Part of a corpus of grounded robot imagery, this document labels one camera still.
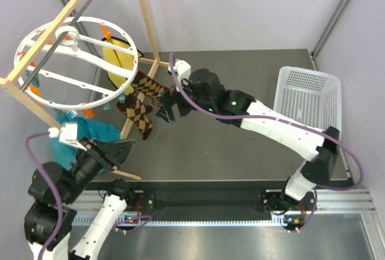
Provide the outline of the brown argyle sock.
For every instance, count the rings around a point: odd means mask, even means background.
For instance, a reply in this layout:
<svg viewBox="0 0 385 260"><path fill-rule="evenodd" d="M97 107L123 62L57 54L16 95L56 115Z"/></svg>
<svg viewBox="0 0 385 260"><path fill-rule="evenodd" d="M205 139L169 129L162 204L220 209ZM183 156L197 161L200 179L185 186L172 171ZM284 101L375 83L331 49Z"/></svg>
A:
<svg viewBox="0 0 385 260"><path fill-rule="evenodd" d="M135 91L138 91L150 98L155 107L160 107L161 102L159 97L163 94L163 92L168 91L167 87L159 84L142 71L138 71L136 73L134 80L131 82L131 87Z"/></svg>
<svg viewBox="0 0 385 260"><path fill-rule="evenodd" d="M117 108L138 128L141 138L147 140L153 130L153 123L148 114L153 111L150 105L146 105L136 95L125 96L125 102L117 102Z"/></svg>

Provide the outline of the teal clothespin front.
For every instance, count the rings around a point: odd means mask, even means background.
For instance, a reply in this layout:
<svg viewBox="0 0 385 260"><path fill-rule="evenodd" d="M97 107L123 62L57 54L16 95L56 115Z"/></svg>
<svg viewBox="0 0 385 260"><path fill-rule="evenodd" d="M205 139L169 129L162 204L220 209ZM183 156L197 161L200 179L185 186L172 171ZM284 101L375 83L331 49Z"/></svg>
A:
<svg viewBox="0 0 385 260"><path fill-rule="evenodd" d="M125 103L125 100L126 100L126 96L125 96L124 93L122 93L122 94L120 94L120 95L118 96L118 101L119 101L120 104Z"/></svg>

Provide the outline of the white round clip hanger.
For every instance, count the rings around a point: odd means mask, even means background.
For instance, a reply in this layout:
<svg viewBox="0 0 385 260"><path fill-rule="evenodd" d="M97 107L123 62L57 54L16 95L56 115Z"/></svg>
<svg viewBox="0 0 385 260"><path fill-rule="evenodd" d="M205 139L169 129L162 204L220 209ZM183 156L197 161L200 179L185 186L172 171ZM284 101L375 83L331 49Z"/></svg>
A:
<svg viewBox="0 0 385 260"><path fill-rule="evenodd" d="M69 36L68 38L62 39L60 41L60 44L54 50L53 55L59 55L61 57L66 56L68 59L66 59L64 63L59 67L54 67L50 70L41 68L37 74L47 79L53 79L56 82L59 82L61 85L67 84L70 87L77 87L83 90L89 90L98 93L100 94L100 98L95 99L94 101L89 103L82 102L80 104L67 105L53 101L48 97L48 95L41 96L37 93L34 93L31 87L26 88L26 93L42 105L58 110L83 110L92 109L101 105L106 105L113 99L117 98L120 94L125 93L128 87L131 85L131 82L135 78L133 72L138 68L140 52L137 49L133 39L129 36L129 34L112 22L102 20L96 17L87 16L81 16L78 19L78 22L95 23L99 27L100 23L104 22L109 31L113 30L119 33L127 42L129 42L129 44L131 45L129 49L113 45L112 43L106 41L106 39L94 39L92 37L85 36L79 33L79 31L75 27L69 25L72 19L73 17L65 19L64 25L59 27L55 32L56 39L58 39L59 36L64 33L68 33ZM106 47L120 52L124 52L129 55L133 55L133 69L123 69L121 67L108 63L103 58L100 58L89 52L83 51L79 47L79 42L91 43L101 48ZM83 72L83 68L91 66L124 77L126 78L126 82L122 84L120 88L108 90L96 84L81 80L79 76L81 75L81 72Z"/></svg>

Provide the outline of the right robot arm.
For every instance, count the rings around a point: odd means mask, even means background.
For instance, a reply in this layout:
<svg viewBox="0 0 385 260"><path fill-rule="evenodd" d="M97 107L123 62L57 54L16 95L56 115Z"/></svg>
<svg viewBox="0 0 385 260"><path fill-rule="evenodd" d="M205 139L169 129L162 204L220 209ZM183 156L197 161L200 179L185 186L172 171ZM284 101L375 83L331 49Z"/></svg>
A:
<svg viewBox="0 0 385 260"><path fill-rule="evenodd" d="M177 107L180 116L202 111L222 123L264 135L299 154L304 162L289 177L280 195L282 205L295 209L316 186L330 181L337 158L339 130L312 129L285 117L239 90L227 90L208 69L188 72L179 84L159 96L157 117L172 123Z"/></svg>

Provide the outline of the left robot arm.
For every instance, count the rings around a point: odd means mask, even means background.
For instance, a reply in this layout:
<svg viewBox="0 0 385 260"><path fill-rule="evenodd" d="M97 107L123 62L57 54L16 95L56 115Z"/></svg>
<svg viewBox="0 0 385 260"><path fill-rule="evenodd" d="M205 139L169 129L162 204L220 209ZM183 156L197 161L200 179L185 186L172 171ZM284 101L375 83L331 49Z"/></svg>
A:
<svg viewBox="0 0 385 260"><path fill-rule="evenodd" d="M38 164L28 194L34 203L24 219L25 238L34 259L97 259L100 250L124 210L136 204L134 186L116 180L107 189L102 206L84 236L69 247L72 223L77 215L70 205L102 170L120 167L135 140L102 142L82 139L75 162L66 170L57 162Z"/></svg>

